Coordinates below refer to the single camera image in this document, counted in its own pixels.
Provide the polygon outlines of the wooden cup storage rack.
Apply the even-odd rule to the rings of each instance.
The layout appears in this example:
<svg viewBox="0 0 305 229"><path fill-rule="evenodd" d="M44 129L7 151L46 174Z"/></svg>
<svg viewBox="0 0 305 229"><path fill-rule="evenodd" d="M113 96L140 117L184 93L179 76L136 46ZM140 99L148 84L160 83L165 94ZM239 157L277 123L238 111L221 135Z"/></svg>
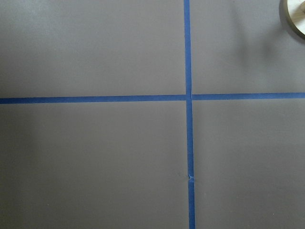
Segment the wooden cup storage rack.
<svg viewBox="0 0 305 229"><path fill-rule="evenodd" d="M283 31L299 43L305 42L305 1L281 0L279 19Z"/></svg>

